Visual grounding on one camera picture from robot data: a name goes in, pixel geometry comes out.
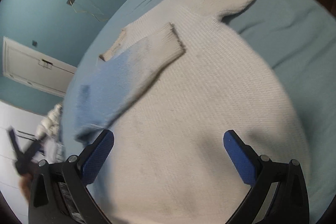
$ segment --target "bed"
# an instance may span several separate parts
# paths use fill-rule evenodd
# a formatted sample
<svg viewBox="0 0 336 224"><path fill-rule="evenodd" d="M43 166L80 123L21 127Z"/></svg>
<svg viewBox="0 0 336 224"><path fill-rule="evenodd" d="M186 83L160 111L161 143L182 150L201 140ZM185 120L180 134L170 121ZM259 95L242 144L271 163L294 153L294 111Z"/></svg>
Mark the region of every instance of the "bed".
<svg viewBox="0 0 336 224"><path fill-rule="evenodd" d="M85 53L64 99L62 136L67 157L83 150L75 140L73 115L81 81L93 72L97 56L110 48L121 28L161 1L127 0ZM307 185L310 219L316 223L336 194L336 20L315 0L255 0L222 22L274 70L301 119L312 158ZM104 191L101 180L94 184L95 191Z"/></svg>

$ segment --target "white sweater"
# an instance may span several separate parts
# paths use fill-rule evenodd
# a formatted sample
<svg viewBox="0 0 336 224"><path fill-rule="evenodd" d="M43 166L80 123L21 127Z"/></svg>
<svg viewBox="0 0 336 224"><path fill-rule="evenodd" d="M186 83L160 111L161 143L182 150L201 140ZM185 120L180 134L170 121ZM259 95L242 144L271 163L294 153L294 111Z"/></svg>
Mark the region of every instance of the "white sweater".
<svg viewBox="0 0 336 224"><path fill-rule="evenodd" d="M291 102L267 64L224 15L253 0L164 0L123 29L108 60L165 24L186 52L114 126L108 158L111 219L130 223L225 223L249 190L223 147L234 129L273 161L300 161L308 144Z"/></svg>

